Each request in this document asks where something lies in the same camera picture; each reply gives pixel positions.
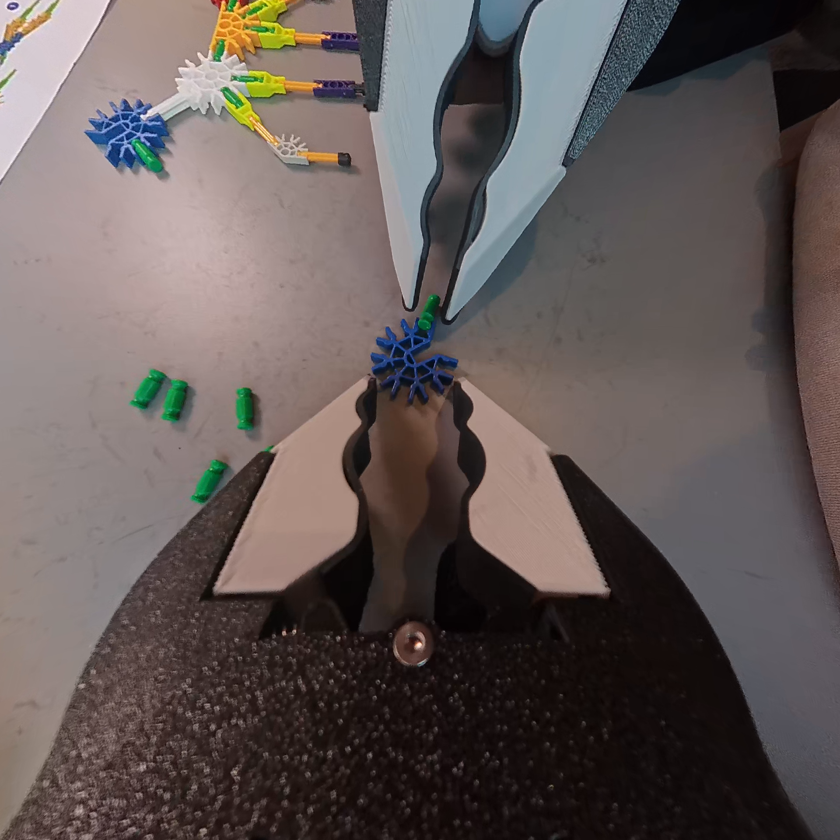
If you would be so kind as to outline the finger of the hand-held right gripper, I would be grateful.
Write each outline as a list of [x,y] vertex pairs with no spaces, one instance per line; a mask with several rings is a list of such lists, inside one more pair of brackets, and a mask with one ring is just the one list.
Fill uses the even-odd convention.
[[427,211],[443,174],[445,94],[476,32],[479,2],[386,5],[371,131],[404,307],[417,307],[430,246]]
[[507,71],[507,129],[469,205],[442,319],[453,322],[565,174],[563,159],[626,2],[533,2]]

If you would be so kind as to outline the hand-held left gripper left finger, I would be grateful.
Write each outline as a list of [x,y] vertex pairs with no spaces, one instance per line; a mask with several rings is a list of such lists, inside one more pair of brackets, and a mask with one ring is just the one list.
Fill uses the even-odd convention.
[[374,564],[361,475],[377,384],[365,376],[270,451],[213,581],[216,598],[272,601],[264,632],[354,632]]

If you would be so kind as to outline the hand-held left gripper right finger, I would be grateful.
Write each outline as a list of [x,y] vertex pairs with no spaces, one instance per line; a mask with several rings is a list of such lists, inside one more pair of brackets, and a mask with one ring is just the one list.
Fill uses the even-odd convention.
[[437,567],[441,629],[561,629],[561,599],[610,593],[550,448],[466,380],[450,390],[467,480]]

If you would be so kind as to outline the white instruction sheet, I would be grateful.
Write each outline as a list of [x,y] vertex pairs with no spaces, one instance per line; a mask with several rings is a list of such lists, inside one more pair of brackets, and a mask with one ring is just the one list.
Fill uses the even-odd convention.
[[38,126],[109,5],[1,2],[1,176]]

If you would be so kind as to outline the multicoloured construction toy model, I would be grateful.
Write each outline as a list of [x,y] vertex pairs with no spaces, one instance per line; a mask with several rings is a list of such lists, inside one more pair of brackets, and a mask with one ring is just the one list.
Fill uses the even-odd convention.
[[213,36],[205,55],[197,62],[188,60],[178,70],[175,94],[152,107],[146,121],[161,117],[164,121],[185,110],[220,114],[226,110],[240,125],[256,133],[273,154],[287,165],[324,163],[350,168],[348,153],[322,153],[309,150],[302,138],[276,136],[262,122],[251,99],[306,93],[319,99],[355,100],[364,95],[364,84],[353,80],[290,80],[263,70],[247,68],[247,54],[258,49],[317,46],[327,51],[360,49],[357,34],[327,30],[305,33],[278,22],[289,7],[288,2],[216,2],[218,15]]

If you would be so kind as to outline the grey desk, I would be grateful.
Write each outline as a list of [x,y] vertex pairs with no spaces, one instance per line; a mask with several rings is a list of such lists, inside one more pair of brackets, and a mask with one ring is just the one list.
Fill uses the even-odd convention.
[[[260,104],[273,131],[350,152],[349,172],[286,167],[213,114],[174,121],[162,178],[85,136],[110,101],[169,96],[214,19],[208,2],[111,5],[2,181],[2,828],[112,614],[202,509],[210,460],[231,476],[294,431],[405,314],[358,102]],[[759,49],[628,94],[436,344],[675,566],[792,800],[838,838],[838,574],[795,383],[777,137]],[[142,411],[149,369],[167,378]]]

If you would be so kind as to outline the person's beige jacket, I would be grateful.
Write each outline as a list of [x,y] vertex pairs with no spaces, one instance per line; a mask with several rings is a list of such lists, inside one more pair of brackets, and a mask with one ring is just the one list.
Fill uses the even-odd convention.
[[794,354],[805,435],[839,557],[839,104],[815,122],[796,179]]

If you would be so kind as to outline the blue snowflake connector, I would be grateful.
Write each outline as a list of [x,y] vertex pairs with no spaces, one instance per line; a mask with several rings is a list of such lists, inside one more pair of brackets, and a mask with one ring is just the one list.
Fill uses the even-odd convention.
[[165,120],[159,114],[151,114],[152,106],[140,99],[135,103],[127,99],[121,100],[120,104],[112,101],[110,107],[111,114],[98,110],[97,117],[89,119],[91,127],[85,134],[101,147],[106,160],[115,169],[122,166],[131,170],[136,164],[146,169],[135,156],[131,141],[141,140],[159,155],[169,136]]
[[416,398],[426,404],[428,387],[442,395],[455,379],[453,371],[458,366],[456,358],[442,353],[421,358],[430,348],[437,324],[433,320],[428,324],[428,329],[424,329],[425,326],[421,319],[416,319],[413,326],[402,320],[402,338],[398,338],[391,328],[386,327],[385,336],[375,340],[380,352],[371,353],[371,373],[381,380],[382,390],[391,392],[393,400],[401,388],[405,387],[409,405]]

